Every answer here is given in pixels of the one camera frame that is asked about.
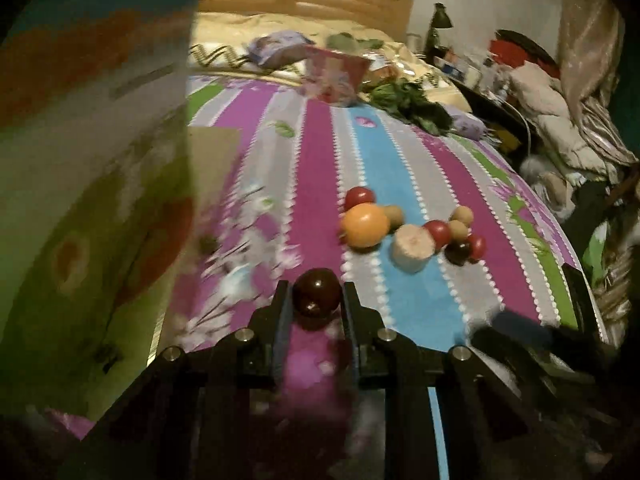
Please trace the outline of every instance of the bed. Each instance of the bed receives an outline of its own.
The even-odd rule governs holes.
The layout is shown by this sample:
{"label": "bed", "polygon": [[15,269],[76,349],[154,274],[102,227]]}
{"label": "bed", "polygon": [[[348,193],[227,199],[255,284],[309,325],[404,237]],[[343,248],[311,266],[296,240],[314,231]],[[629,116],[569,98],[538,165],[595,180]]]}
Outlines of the bed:
{"label": "bed", "polygon": [[[236,63],[247,38],[293,23],[306,34],[316,31],[316,40],[345,27],[356,36],[378,34],[417,76],[429,75],[431,68],[398,41],[410,8],[411,0],[200,0],[203,13],[192,43],[205,56],[221,47],[222,54],[219,64],[198,62],[192,49],[188,120],[194,127],[234,128],[240,137],[221,199],[199,222],[198,235],[215,238],[217,249],[178,277],[159,349],[215,344],[270,302],[278,280],[292,282],[313,267],[354,281],[362,304],[377,309],[388,327],[443,351],[465,342],[472,326],[501,309],[577,326],[561,266],[580,270],[578,258],[554,216],[489,144],[433,137],[364,103],[334,108],[300,95],[295,71],[261,74]],[[265,10],[272,14],[254,15]],[[453,86],[436,84],[434,90],[434,100],[459,99]],[[464,107],[463,99],[457,102]],[[414,224],[447,219],[455,206],[470,206],[474,230],[488,240],[484,260],[457,267],[439,254],[411,275],[391,262],[389,237],[371,253],[350,251],[337,227],[344,193],[354,186],[369,186],[379,203],[399,205]],[[594,316],[604,338],[595,309]],[[296,478],[297,470],[283,467],[336,467],[348,428],[351,455],[380,436],[379,398],[354,408],[352,392],[340,380],[349,360],[342,338],[339,317],[316,332],[295,326],[282,389],[254,403],[261,420],[268,420],[254,451],[260,467],[276,478]],[[300,431],[318,443],[313,453],[308,441],[296,442]],[[277,459],[275,433],[287,435],[297,460]]]}

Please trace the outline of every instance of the purple package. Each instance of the purple package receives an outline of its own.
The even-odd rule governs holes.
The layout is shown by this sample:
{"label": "purple package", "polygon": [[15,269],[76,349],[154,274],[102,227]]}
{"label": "purple package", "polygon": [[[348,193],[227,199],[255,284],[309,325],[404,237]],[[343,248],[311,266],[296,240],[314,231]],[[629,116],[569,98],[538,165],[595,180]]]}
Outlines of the purple package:
{"label": "purple package", "polygon": [[314,44],[295,30],[278,30],[254,39],[247,47],[247,57],[257,66],[277,70],[305,59],[305,45]]}
{"label": "purple package", "polygon": [[463,112],[455,106],[445,104],[442,106],[453,119],[453,127],[459,135],[467,139],[480,140],[486,133],[486,126],[476,116]]}

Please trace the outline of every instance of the bedsheet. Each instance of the bedsheet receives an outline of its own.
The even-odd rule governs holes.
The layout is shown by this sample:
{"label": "bedsheet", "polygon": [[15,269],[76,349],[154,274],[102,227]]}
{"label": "bedsheet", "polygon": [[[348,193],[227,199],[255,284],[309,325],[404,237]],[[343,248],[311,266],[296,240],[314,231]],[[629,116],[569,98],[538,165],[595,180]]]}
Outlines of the bedsheet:
{"label": "bedsheet", "polygon": [[[172,342],[188,351],[214,344],[268,304],[278,280],[312,267],[353,280],[362,304],[379,310],[387,326],[442,351],[464,342],[495,309],[576,325],[560,265],[578,267],[578,259],[553,215],[487,144],[432,137],[369,105],[332,108],[263,80],[194,76],[189,93],[192,125],[238,128],[241,140],[222,201],[201,225],[218,249],[174,290],[165,319]],[[488,241],[484,260],[456,267],[440,254],[420,273],[405,274],[391,263],[390,237],[376,252],[351,252],[337,228],[341,199],[353,186],[369,186],[379,203],[399,205],[415,224],[468,205],[474,231]],[[349,362],[342,338],[339,317],[316,332],[294,326],[282,389],[254,403],[271,435],[258,439],[255,452],[276,478],[296,478],[291,468],[304,463],[326,470],[344,455],[354,407],[340,380]],[[380,434],[376,402],[356,408],[347,448]],[[309,455],[300,431],[322,451]],[[297,458],[276,458],[276,433]]]}

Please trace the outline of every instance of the green stripe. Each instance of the green stripe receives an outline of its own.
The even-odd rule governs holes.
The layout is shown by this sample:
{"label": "green stripe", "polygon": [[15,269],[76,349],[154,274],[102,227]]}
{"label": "green stripe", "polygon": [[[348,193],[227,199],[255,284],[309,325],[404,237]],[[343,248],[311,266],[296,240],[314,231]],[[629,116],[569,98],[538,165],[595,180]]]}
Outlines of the green stripe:
{"label": "green stripe", "polygon": [[224,87],[221,84],[213,82],[191,94],[187,102],[187,122],[190,123],[193,116],[198,113],[198,110],[222,92],[223,89]]}
{"label": "green stripe", "polygon": [[[456,136],[456,140],[462,144],[465,149],[471,153],[473,158],[478,161],[478,163],[487,170],[487,172],[493,177],[503,181],[507,186],[511,188],[514,187],[513,182],[511,182],[507,173],[500,168],[498,168],[495,164],[493,164],[484,153],[477,150],[469,140],[464,139],[463,137]],[[569,296],[569,292],[566,290],[564,286],[564,280],[562,279],[562,270],[558,266],[556,259],[549,247],[549,244],[546,240],[542,239],[538,233],[536,232],[535,227],[533,227],[530,222],[523,220],[518,215],[518,211],[521,208],[526,206],[524,201],[516,196],[513,196],[508,201],[508,206],[511,209],[511,215],[513,221],[516,222],[524,232],[524,235],[527,237],[528,241],[532,245],[533,254],[540,263],[542,267],[542,271],[544,272],[546,279],[549,283],[549,287],[551,288],[551,294],[554,297],[556,302],[556,307],[558,308],[558,312],[560,314],[560,321],[562,324],[570,326],[572,328],[578,328],[578,322],[575,319],[574,306],[571,302],[571,297]]]}

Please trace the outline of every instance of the cylindrical beige object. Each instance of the cylindrical beige object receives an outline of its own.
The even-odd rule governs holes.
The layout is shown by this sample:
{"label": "cylindrical beige object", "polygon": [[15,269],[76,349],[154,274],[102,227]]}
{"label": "cylindrical beige object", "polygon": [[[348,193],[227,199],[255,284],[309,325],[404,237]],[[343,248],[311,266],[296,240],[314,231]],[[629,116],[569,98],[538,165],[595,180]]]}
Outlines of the cylindrical beige object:
{"label": "cylindrical beige object", "polygon": [[435,251],[433,238],[423,227],[405,224],[398,228],[391,244],[391,257],[404,272],[418,272]]}

